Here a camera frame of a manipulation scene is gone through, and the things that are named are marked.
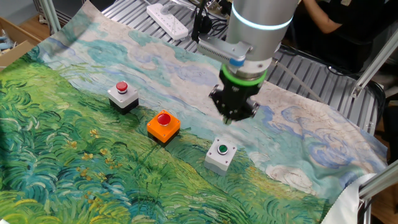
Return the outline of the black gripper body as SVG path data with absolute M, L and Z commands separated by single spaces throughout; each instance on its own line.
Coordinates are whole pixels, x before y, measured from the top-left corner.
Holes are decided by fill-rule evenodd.
M 260 88 L 257 85 L 243 86 L 236 84 L 226 76 L 220 76 L 223 83 L 223 89 L 218 85 L 212 89 L 209 97 L 213 100 L 220 115 L 237 116 L 237 121 L 253 118 L 258 109 L 259 103 L 252 100 L 251 97 L 258 94 Z

